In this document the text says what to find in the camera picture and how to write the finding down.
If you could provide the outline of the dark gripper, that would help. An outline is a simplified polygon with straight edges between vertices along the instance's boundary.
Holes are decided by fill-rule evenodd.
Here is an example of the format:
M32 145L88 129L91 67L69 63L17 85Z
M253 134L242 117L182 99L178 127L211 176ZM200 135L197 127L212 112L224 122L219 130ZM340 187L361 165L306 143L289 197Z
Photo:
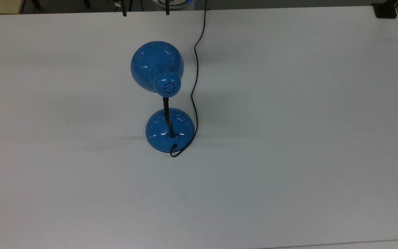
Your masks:
M127 6L124 0L112 0L116 7L122 7L123 16L127 16ZM170 0L165 0L165 12L166 15L170 14Z

